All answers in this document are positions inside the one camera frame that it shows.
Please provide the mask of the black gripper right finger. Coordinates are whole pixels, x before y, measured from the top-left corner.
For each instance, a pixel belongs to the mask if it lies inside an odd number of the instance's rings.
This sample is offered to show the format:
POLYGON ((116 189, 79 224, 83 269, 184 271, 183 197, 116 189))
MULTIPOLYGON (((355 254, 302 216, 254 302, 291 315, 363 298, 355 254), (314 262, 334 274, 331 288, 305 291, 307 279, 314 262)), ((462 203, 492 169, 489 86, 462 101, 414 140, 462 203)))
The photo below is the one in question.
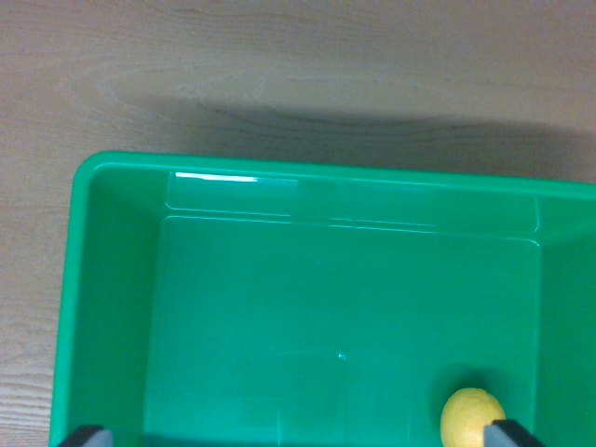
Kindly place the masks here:
POLYGON ((545 444, 513 419, 494 420, 483 430, 484 447, 545 447, 545 444))

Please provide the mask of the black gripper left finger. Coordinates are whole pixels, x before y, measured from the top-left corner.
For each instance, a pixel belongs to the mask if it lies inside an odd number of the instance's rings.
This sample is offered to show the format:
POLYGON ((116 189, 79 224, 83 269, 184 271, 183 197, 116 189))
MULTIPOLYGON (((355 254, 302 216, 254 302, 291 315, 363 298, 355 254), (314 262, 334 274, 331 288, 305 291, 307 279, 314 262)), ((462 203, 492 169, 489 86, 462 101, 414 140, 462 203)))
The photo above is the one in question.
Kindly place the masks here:
POLYGON ((80 426, 62 440, 58 447, 113 447, 111 430, 98 425, 80 426))

